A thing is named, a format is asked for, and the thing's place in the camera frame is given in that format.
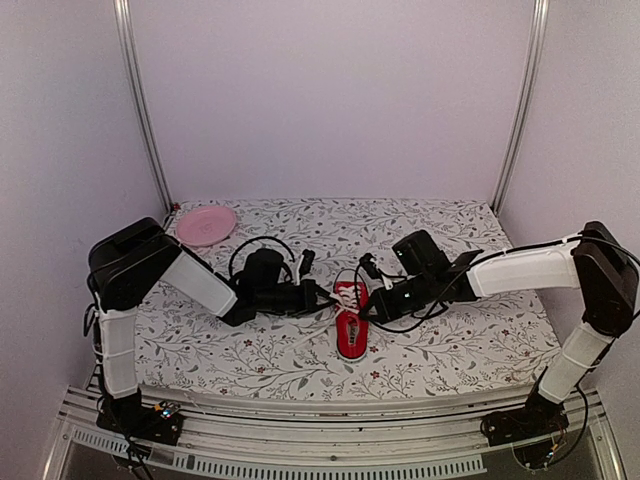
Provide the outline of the red canvas sneaker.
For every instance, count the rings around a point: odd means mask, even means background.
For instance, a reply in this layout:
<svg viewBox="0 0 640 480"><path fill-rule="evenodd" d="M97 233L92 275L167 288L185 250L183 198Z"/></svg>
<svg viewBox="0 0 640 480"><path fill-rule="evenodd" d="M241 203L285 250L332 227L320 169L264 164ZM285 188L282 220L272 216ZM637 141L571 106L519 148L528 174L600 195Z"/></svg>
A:
<svg viewBox="0 0 640 480"><path fill-rule="evenodd" d="M359 317L359 310L369 299L366 282L355 270L341 270L334 281L331 298L337 301L333 319L298 340L291 349L305 345L334 326L338 356L346 362L358 362L367 352L369 323Z"/></svg>

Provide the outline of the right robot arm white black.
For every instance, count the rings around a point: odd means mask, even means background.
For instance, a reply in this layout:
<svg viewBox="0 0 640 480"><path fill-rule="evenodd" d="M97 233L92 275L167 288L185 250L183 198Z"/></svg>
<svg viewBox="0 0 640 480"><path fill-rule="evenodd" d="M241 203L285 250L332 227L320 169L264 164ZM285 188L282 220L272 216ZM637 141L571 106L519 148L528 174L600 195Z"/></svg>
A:
<svg viewBox="0 0 640 480"><path fill-rule="evenodd" d="M600 221L560 239L492 253L471 250L454 260L424 230L392 250L405 276L374 290L359 309L361 319L379 327L410 314L425 321L451 303L540 294L562 348L538 380L535 400L518 412L517 427L527 436L554 422L554 404L597 367L639 316L639 259Z"/></svg>

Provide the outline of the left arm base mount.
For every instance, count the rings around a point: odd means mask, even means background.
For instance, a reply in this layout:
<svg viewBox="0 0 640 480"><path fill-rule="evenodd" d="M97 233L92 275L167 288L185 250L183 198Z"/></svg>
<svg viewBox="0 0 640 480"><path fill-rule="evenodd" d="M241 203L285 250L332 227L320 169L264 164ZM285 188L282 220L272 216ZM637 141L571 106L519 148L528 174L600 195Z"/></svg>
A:
<svg viewBox="0 0 640 480"><path fill-rule="evenodd" d="M104 401L96 425L126 438L176 446L184 422L179 410L179 405L171 402L147 407L136 399Z"/></svg>

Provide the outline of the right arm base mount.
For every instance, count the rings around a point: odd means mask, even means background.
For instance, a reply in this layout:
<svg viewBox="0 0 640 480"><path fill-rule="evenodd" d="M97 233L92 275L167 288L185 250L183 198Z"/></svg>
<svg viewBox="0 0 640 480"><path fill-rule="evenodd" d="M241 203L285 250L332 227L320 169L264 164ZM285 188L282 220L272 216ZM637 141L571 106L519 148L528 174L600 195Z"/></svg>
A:
<svg viewBox="0 0 640 480"><path fill-rule="evenodd" d="M485 415L480 432L489 445L499 446L522 441L539 441L516 446L516 461L529 470L546 469L565 444L569 421L564 405L528 400L524 406L494 411Z"/></svg>

